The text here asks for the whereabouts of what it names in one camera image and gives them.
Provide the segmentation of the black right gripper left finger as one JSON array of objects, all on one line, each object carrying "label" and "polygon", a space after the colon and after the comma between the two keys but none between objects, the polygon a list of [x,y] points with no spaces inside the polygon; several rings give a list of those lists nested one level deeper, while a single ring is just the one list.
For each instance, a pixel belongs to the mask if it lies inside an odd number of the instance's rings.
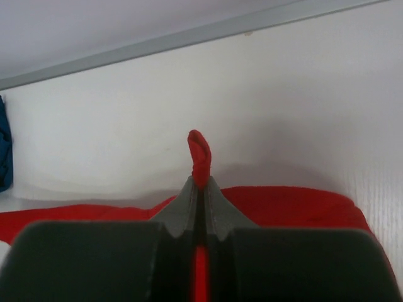
[{"label": "black right gripper left finger", "polygon": [[149,221],[43,221],[1,267],[2,301],[191,301],[197,188]]}]

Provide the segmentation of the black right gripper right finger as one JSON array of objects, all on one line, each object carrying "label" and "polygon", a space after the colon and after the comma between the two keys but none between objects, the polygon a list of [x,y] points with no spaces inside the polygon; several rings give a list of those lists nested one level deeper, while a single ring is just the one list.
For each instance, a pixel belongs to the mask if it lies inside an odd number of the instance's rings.
[{"label": "black right gripper right finger", "polygon": [[355,228],[263,228],[203,192],[210,301],[401,301],[380,244]]}]

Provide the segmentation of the folded blue t shirt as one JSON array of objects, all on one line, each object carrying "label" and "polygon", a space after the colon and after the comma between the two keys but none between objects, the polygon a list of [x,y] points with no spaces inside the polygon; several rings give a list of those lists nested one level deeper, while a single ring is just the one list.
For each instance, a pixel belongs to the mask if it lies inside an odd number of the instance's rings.
[{"label": "folded blue t shirt", "polygon": [[1,192],[4,192],[13,184],[13,139],[3,98],[0,119]]}]

